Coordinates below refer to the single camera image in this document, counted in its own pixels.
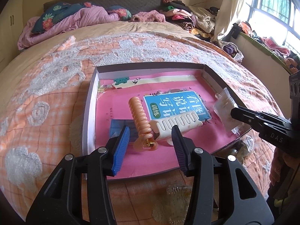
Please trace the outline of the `window with grille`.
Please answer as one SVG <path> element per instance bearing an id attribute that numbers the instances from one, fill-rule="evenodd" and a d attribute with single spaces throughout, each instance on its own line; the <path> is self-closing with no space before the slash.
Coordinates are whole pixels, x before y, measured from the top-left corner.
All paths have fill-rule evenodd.
<path id="1" fill-rule="evenodd" d="M 299 55 L 299 8 L 294 0 L 245 0 L 245 6 L 252 30 Z"/>

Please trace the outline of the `pink blanket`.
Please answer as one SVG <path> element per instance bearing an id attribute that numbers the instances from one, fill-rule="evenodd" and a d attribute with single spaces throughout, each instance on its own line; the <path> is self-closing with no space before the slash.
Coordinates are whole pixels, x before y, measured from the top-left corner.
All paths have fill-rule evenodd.
<path id="1" fill-rule="evenodd" d="M 103 7 L 92 5 L 90 8 L 82 8 L 75 14 L 68 16 L 45 31 L 45 33 L 33 34 L 32 29 L 37 19 L 37 17 L 33 17 L 26 23 L 17 41 L 18 50 L 24 50 L 64 32 L 80 29 L 85 26 L 119 21 L 120 16 L 116 13 L 109 14 Z"/>

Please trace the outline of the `clothes on window sill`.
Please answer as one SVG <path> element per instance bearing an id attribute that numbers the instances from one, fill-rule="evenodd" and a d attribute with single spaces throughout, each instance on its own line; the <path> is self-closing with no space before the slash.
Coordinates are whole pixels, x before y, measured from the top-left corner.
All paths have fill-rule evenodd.
<path id="1" fill-rule="evenodd" d="M 242 36 L 261 52 L 270 56 L 289 74 L 299 71 L 299 56 L 285 46 L 278 45 L 272 37 L 260 37 L 248 22 L 234 23 L 230 31 L 232 38 Z"/>

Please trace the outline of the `clear bag with jewelry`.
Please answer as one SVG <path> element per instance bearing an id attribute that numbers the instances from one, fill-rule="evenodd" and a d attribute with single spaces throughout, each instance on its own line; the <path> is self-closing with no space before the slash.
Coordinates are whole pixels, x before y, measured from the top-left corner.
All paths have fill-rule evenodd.
<path id="1" fill-rule="evenodd" d="M 237 103 L 231 96 L 227 87 L 220 94 L 215 94 L 217 98 L 213 105 L 213 110 L 220 118 L 225 130 L 235 135 L 240 135 L 244 124 L 231 117 L 231 111 L 237 107 Z"/>

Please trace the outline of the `cream wardrobe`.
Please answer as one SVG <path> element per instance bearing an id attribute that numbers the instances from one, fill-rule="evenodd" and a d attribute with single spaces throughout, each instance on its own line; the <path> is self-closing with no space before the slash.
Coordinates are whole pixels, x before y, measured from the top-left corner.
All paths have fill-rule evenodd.
<path id="1" fill-rule="evenodd" d="M 1 12 L 1 71 L 19 54 L 23 30 L 23 0 L 8 0 Z"/>

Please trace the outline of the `cream curtain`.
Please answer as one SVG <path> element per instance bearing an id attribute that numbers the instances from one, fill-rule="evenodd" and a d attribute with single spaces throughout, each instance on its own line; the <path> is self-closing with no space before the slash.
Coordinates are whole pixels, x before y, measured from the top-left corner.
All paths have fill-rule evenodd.
<path id="1" fill-rule="evenodd" d="M 217 13 L 214 35 L 211 41 L 221 40 L 227 36 L 234 23 L 245 21 L 253 0 L 223 0 Z"/>

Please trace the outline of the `pile of clothes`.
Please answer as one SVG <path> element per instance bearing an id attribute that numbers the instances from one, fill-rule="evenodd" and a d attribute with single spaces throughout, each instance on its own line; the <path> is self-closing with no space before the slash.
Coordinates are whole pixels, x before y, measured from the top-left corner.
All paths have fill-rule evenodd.
<path id="1" fill-rule="evenodd" d="M 205 41 L 214 35 L 218 11 L 216 7 L 187 6 L 181 0 L 161 0 L 160 13 L 167 22 Z"/>

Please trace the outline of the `pink children's book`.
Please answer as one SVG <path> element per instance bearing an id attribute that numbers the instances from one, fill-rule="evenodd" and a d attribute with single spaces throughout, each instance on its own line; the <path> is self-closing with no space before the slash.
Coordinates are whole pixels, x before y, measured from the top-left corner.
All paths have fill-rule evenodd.
<path id="1" fill-rule="evenodd" d="M 135 147 L 137 129 L 129 100 L 138 97 L 149 121 L 156 150 Z M 101 79 L 96 104 L 96 146 L 130 128 L 130 141 L 118 179 L 152 175 L 178 166 L 171 140 L 171 128 L 178 125 L 185 137 L 209 153 L 236 140 L 214 112 L 215 90 L 199 74 L 165 73 L 144 77 Z"/>

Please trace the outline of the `orange patterned quilt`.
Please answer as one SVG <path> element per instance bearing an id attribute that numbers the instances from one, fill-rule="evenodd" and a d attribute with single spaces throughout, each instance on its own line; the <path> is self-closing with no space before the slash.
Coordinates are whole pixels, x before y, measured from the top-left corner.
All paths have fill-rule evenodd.
<path id="1" fill-rule="evenodd" d="M 192 36 L 150 31 L 52 38 L 22 52 L 1 72 L 1 191 L 22 219 L 61 158 L 80 154 L 94 68 L 133 62 L 208 65 L 248 108 L 282 115 L 258 78 Z"/>

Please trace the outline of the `pink fuzzy garment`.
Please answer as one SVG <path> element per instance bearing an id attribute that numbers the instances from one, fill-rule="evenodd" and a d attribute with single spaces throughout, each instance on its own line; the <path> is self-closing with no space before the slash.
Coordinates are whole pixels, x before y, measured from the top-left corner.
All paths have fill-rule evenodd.
<path id="1" fill-rule="evenodd" d="M 165 15 L 156 10 L 139 12 L 131 17 L 131 22 L 165 22 Z"/>

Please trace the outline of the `bag of clothes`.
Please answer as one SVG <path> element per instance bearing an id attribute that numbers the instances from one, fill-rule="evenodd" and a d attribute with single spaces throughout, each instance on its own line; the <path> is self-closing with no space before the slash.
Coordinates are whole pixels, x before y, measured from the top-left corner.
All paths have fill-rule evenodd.
<path id="1" fill-rule="evenodd" d="M 223 42 L 222 41 L 222 50 L 230 55 L 235 61 L 242 63 L 244 55 L 238 49 L 238 47 L 232 42 Z"/>

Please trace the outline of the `dark floral pillow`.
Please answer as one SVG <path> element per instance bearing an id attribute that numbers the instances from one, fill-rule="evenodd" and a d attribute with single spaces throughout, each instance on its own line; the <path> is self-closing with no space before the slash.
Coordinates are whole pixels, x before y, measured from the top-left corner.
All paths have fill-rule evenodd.
<path id="1" fill-rule="evenodd" d="M 48 8 L 42 16 L 36 21 L 31 32 L 33 34 L 43 34 L 63 19 L 75 14 L 82 8 L 90 8 L 93 3 L 86 1 L 85 3 L 70 4 L 66 2 L 58 2 Z"/>

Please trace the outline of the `shallow grey cardboard box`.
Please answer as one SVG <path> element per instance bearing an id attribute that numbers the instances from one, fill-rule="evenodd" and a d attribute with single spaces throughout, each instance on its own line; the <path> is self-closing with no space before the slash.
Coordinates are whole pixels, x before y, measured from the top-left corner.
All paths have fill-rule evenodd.
<path id="1" fill-rule="evenodd" d="M 209 66 L 187 62 L 143 62 L 99 66 L 94 69 L 83 117 L 82 153 L 88 155 L 118 136 L 127 125 L 131 139 L 137 132 L 129 100 L 141 100 L 148 120 L 188 111 L 203 125 L 186 133 L 209 153 L 229 148 L 250 131 L 240 123 L 230 130 L 214 111 L 217 96 L 228 84 Z"/>

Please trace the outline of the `clear bag with yellow item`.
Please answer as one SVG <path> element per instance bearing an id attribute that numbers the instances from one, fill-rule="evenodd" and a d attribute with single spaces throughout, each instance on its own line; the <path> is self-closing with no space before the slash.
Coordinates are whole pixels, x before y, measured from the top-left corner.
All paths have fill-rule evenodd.
<path id="1" fill-rule="evenodd" d="M 160 224 L 184 224 L 191 193 L 191 186 L 169 185 L 153 207 L 153 219 Z"/>

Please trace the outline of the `small blue box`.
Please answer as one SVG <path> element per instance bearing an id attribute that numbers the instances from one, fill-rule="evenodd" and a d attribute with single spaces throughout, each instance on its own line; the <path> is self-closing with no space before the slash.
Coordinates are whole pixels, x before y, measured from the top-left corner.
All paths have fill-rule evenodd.
<path id="1" fill-rule="evenodd" d="M 138 132 L 132 119 L 112 119 L 109 128 L 109 138 L 119 136 L 124 126 L 130 129 L 130 142 L 138 138 Z"/>

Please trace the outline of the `white wavy hair comb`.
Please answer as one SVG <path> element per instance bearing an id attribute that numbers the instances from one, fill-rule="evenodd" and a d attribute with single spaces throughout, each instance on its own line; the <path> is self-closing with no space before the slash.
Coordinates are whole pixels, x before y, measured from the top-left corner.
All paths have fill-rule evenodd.
<path id="1" fill-rule="evenodd" d="M 151 125 L 154 139 L 157 141 L 166 141 L 171 146 L 173 146 L 171 138 L 171 129 L 173 126 L 177 125 L 183 135 L 184 133 L 203 125 L 195 111 L 154 119 L 151 120 L 149 124 Z"/>

